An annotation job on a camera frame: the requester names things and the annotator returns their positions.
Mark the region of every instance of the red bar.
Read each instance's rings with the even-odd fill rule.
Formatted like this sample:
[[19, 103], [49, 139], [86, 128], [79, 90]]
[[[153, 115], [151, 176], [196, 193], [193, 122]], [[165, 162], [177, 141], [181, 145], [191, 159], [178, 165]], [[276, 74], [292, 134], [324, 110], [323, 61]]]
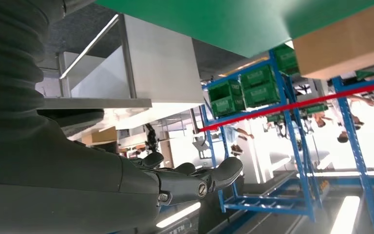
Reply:
[[318, 102], [324, 102], [326, 100], [330, 100], [330, 99], [334, 99], [334, 98], [340, 98], [340, 97], [342, 98], [342, 97], [346, 97], [346, 96], [349, 96], [349, 95], [363, 93], [363, 92], [369, 92], [369, 91], [373, 91], [373, 90], [374, 90], [374, 84], [366, 86], [366, 87], [360, 87], [360, 88], [356, 88], [356, 89], [352, 89], [352, 90], [348, 90], [348, 91], [343, 91], [343, 92], [340, 92], [340, 93], [337, 93], [337, 94], [327, 95], [327, 96], [318, 97], [318, 98], [314, 98], [314, 99], [310, 99], [310, 100], [306, 100], [306, 101], [301, 101], [301, 102], [295, 102], [295, 103], [287, 104], [287, 105], [280, 106], [280, 107], [277, 107], [277, 108], [273, 108], [273, 109], [270, 109], [270, 110], [260, 111], [260, 112], [257, 112], [257, 113], [249, 114], [247, 116], [238, 117], [238, 118], [234, 118], [234, 119], [231, 119], [231, 120], [226, 120], [226, 121], [221, 122], [221, 123], [216, 123], [216, 124], [213, 124], [213, 125], [210, 125], [210, 126], [206, 126], [202, 129], [200, 129], [200, 132], [204, 132], [204, 131], [207, 131], [207, 130], [217, 130], [217, 128], [220, 127], [220, 126], [230, 124], [230, 123], [234, 123], [234, 122], [238, 122], [238, 121], [241, 121], [241, 120], [244, 120], [244, 119], [255, 118], [255, 117], [259, 117], [259, 116], [265, 116], [265, 115], [275, 113], [275, 112], [291, 110], [291, 109], [295, 109], [295, 108], [299, 108], [299, 107], [303, 107], [303, 106], [312, 105], [312, 104], [315, 104], [315, 103], [318, 103]]

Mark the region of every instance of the ceiling light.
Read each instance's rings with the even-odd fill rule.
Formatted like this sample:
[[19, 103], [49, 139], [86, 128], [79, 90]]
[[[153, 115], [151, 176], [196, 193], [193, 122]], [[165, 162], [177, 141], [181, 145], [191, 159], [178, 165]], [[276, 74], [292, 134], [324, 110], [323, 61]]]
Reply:
[[359, 208], [360, 198], [358, 196], [347, 196], [343, 200], [336, 221], [333, 224], [331, 234], [351, 234], [357, 210]]
[[292, 49], [295, 49], [295, 47], [293, 46], [293, 41], [288, 41], [288, 42], [286, 42], [285, 43], [287, 46], [289, 46], [290, 48], [292, 48]]
[[231, 70], [231, 71], [228, 71], [228, 72], [223, 73], [223, 74], [219, 74], [219, 76], [220, 76], [220, 77], [227, 77], [228, 75], [231, 75], [231, 74], [233, 74], [233, 73], [235, 73], [235, 72], [238, 72], [238, 71], [240, 71], [240, 70], [243, 69], [243, 68], [246, 68], [246, 67], [248, 67], [248, 66], [251, 66], [251, 65], [253, 65], [253, 64], [256, 64], [256, 63], [258, 63], [258, 62], [266, 61], [266, 60], [268, 60], [268, 59], [269, 59], [268, 57], [258, 58], [258, 59], [256, 59], [256, 60], [253, 60], [253, 61], [249, 62], [249, 63], [246, 63], [245, 65], [239, 66], [239, 67], [237, 67], [237, 68], [235, 68], [235, 69], [233, 69], [233, 70]]
[[[374, 171], [369, 171], [366, 173], [368, 176], [374, 176]], [[315, 172], [316, 177], [346, 177], [346, 176], [359, 176], [359, 172]]]
[[163, 221], [157, 223], [157, 227], [159, 228], [164, 228], [172, 223], [174, 223], [175, 221], [179, 220], [180, 218], [188, 215], [189, 213], [192, 213], [196, 210], [198, 210], [200, 208], [200, 202], [197, 202], [187, 208], [185, 208], [184, 210], [181, 210], [179, 212], [177, 212], [176, 214], [173, 214], [172, 216], [164, 219]]

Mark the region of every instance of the robotic arm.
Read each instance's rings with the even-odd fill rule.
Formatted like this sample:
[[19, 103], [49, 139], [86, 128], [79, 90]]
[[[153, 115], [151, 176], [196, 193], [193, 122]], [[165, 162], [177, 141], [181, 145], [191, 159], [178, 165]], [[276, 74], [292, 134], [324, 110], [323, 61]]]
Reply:
[[0, 233], [110, 233], [152, 221], [161, 205], [199, 200], [243, 165], [185, 175], [135, 166], [69, 141], [37, 114], [48, 25], [92, 0], [0, 0]]

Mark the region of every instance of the metal shelf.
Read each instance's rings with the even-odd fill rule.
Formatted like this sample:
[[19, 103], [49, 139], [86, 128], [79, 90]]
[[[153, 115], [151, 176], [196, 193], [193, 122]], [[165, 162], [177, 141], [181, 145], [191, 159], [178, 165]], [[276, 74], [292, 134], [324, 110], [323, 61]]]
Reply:
[[[214, 123], [223, 123], [227, 120], [234, 120], [238, 117], [244, 117], [249, 114], [253, 113], [259, 113], [262, 111], [274, 109], [277, 107], [282, 107], [287, 105], [288, 101], [290, 103], [296, 102], [296, 97], [293, 93], [293, 86], [291, 79], [289, 77], [286, 77], [286, 80], [283, 80], [282, 74], [279, 72], [278, 66], [276, 64], [275, 56], [273, 51], [269, 51], [269, 60], [263, 61], [260, 63], [257, 63], [253, 66], [250, 66], [242, 71], [233, 73], [225, 78], [222, 78], [220, 80], [217, 80], [213, 83], [210, 83], [206, 86], [203, 86], [203, 89], [207, 89], [213, 85], [217, 85], [221, 82], [224, 82], [229, 79], [238, 79], [239, 74], [246, 73], [248, 71], [252, 71], [254, 69], [257, 69], [261, 66], [270, 65], [273, 69], [274, 76], [276, 78], [276, 84], [278, 87], [278, 92], [280, 96], [280, 102], [275, 105], [270, 105], [265, 108], [261, 108], [255, 111], [252, 111], [250, 113], [239, 113], [233, 116], [224, 117], [215, 119], [212, 121], [208, 120], [207, 113], [206, 113], [206, 105], [202, 106], [202, 113], [203, 113], [203, 119], [205, 126], [209, 126]], [[308, 177], [308, 174], [313, 175], [313, 165], [310, 159], [309, 151], [307, 149], [306, 139], [304, 137], [304, 131], [300, 131], [301, 135], [301, 141], [302, 141], [302, 149], [303, 149], [303, 157], [304, 157], [304, 163], [302, 164], [301, 158], [298, 151], [298, 145], [296, 141], [296, 135], [294, 128], [292, 126], [291, 116], [289, 110], [283, 111], [287, 127], [289, 129], [289, 135], [290, 140], [292, 142], [293, 150], [295, 159], [298, 166], [298, 171], [300, 172], [300, 180], [298, 180], [300, 186], [302, 187], [302, 194], [300, 197], [297, 198], [279, 198], [277, 197], [279, 191], [284, 191], [283, 188], [276, 190], [270, 194], [267, 194], [266, 196], [239, 196], [236, 189], [236, 184], [233, 183], [233, 196], [229, 198], [228, 200], [224, 200], [223, 192], [219, 191], [219, 201], [220, 201], [220, 207], [223, 212], [226, 211], [226, 209], [236, 209], [236, 210], [250, 210], [250, 211], [260, 211], [260, 212], [274, 212], [274, 213], [286, 213], [286, 214], [296, 214], [296, 215], [307, 215], [309, 218], [314, 221], [315, 220], [315, 214], [314, 214], [314, 208], [316, 206], [321, 207], [321, 196], [319, 194], [319, 187], [318, 182], [314, 176]], [[294, 115], [297, 119], [297, 124], [302, 129], [302, 124], [300, 120], [300, 114], [299, 110], [296, 108], [293, 110]], [[225, 150], [225, 158], [229, 157], [229, 150], [227, 148], [227, 142], [226, 137], [224, 133], [223, 126], [220, 127], [220, 131], [223, 137], [223, 144], [224, 144], [224, 150]], [[214, 155], [213, 150], [213, 142], [211, 139], [210, 131], [206, 131], [207, 140], [209, 142], [209, 147], [211, 150], [211, 156], [212, 156], [212, 162], [213, 165], [216, 166], [216, 159]]]

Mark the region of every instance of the blue shelving rack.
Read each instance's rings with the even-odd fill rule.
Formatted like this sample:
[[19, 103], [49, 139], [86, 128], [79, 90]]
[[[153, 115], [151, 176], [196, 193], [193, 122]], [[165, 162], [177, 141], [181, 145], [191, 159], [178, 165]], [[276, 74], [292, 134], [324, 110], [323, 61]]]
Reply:
[[[333, 86], [336, 92], [342, 92], [354, 88], [365, 87], [368, 85], [373, 85], [374, 80], [372, 81], [365, 81], [356, 83], [353, 85], [343, 85], [343, 80], [341, 78], [334, 78], [332, 80]], [[366, 204], [368, 206], [369, 214], [371, 217], [371, 221], [374, 225], [374, 190], [372, 188], [372, 181], [368, 176], [368, 170], [365, 165], [365, 161], [363, 159], [362, 151], [360, 150], [359, 141], [357, 139], [355, 125], [352, 119], [352, 114], [349, 109], [349, 104], [346, 97], [338, 98], [338, 103], [340, 107], [340, 111], [342, 113], [343, 122], [345, 124], [345, 129], [348, 134], [349, 142], [352, 147], [352, 151], [354, 153], [354, 158], [356, 162], [356, 168], [359, 172], [360, 184], [363, 189], [364, 197], [366, 199]]]
[[[235, 114], [235, 115], [228, 116], [228, 117], [222, 117], [219, 119], [209, 120], [207, 117], [206, 106], [210, 110], [211, 108], [209, 104], [206, 102], [206, 104], [201, 107], [202, 113], [203, 113], [204, 125], [209, 126], [215, 123], [224, 122], [226, 120], [232, 120], [238, 117], [244, 117], [244, 116], [254, 114], [257, 112], [284, 106], [288, 104], [288, 100], [289, 100], [289, 103], [296, 102], [296, 97], [295, 97], [294, 90], [292, 87], [291, 79], [288, 76], [280, 73], [276, 60], [275, 60], [275, 55], [272, 50], [269, 51], [268, 60], [252, 65], [239, 72], [233, 73], [225, 78], [216, 80], [208, 85], [203, 86], [203, 89], [206, 90], [207, 88], [213, 85], [219, 84], [229, 79], [238, 79], [240, 74], [244, 74], [246, 72], [252, 71], [254, 69], [257, 69], [265, 65], [270, 65], [274, 72], [274, 76], [276, 78], [276, 83], [277, 83], [278, 92], [280, 96], [279, 103], [270, 105], [268, 107], [261, 108], [261, 109], [258, 109], [252, 112], [239, 113], [239, 114]], [[280, 192], [283, 192], [286, 186], [289, 185], [286, 181], [284, 181], [283, 184], [278, 186], [274, 192], [268, 195], [265, 195], [265, 196], [239, 196], [237, 193], [236, 184], [233, 183], [232, 185], [233, 196], [230, 197], [229, 199], [224, 200], [223, 192], [222, 191], [218, 192], [220, 207], [223, 212], [226, 212], [226, 209], [236, 209], [236, 210], [272, 212], [272, 213], [282, 213], [282, 214], [307, 215], [312, 221], [315, 220], [314, 209], [315, 207], [322, 207], [322, 197], [319, 191], [318, 180], [314, 176], [312, 161], [309, 155], [306, 138], [305, 138], [304, 131], [302, 128], [302, 123], [300, 120], [300, 113], [298, 109], [293, 110], [293, 114], [296, 119], [296, 124], [299, 127], [299, 133], [300, 133], [302, 150], [303, 150], [303, 162], [299, 155], [296, 135], [293, 129], [290, 112], [284, 111], [283, 113], [284, 113], [284, 118], [286, 121], [287, 128], [289, 130], [289, 136], [290, 136], [290, 140], [293, 146], [293, 151], [294, 151], [298, 171], [300, 174], [300, 179], [298, 180], [298, 183], [302, 188], [301, 196], [297, 198], [277, 197], [278, 195], [280, 195]], [[222, 138], [223, 138], [225, 157], [227, 158], [229, 157], [229, 154], [228, 154], [229, 150], [227, 148], [224, 128], [220, 127], [220, 131], [221, 131]], [[213, 166], [215, 167], [216, 158], [214, 155], [213, 142], [211, 139], [210, 131], [206, 131], [206, 138], [208, 140], [209, 148], [211, 151], [212, 163], [213, 163]]]

